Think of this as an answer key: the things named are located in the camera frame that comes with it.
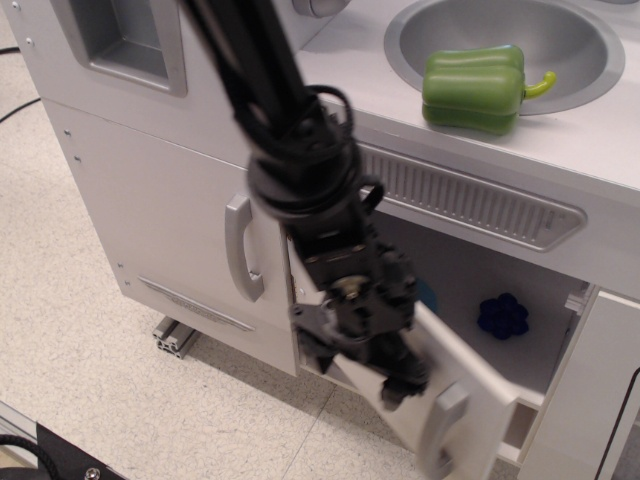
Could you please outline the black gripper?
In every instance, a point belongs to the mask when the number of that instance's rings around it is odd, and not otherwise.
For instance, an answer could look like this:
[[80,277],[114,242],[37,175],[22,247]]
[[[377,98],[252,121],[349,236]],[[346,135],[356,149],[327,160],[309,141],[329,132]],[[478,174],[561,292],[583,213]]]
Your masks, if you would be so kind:
[[405,398],[421,395],[429,368],[412,351],[402,333],[413,327],[414,306],[383,300],[327,299],[320,305],[297,303],[289,308],[307,364],[326,374],[342,355],[382,375],[383,408],[396,411]]

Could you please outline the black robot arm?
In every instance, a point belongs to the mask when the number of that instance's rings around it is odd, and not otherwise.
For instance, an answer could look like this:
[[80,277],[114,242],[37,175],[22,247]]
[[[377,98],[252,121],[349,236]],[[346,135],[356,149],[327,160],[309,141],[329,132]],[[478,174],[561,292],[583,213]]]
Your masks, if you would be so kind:
[[321,371],[345,356],[380,374],[397,409],[423,393],[428,368],[403,339],[417,282],[408,258],[383,242],[371,216],[382,183],[363,172],[351,112],[328,114],[326,85],[305,85],[269,1],[184,5],[251,149],[248,187],[284,229],[324,299],[290,310],[305,355]]

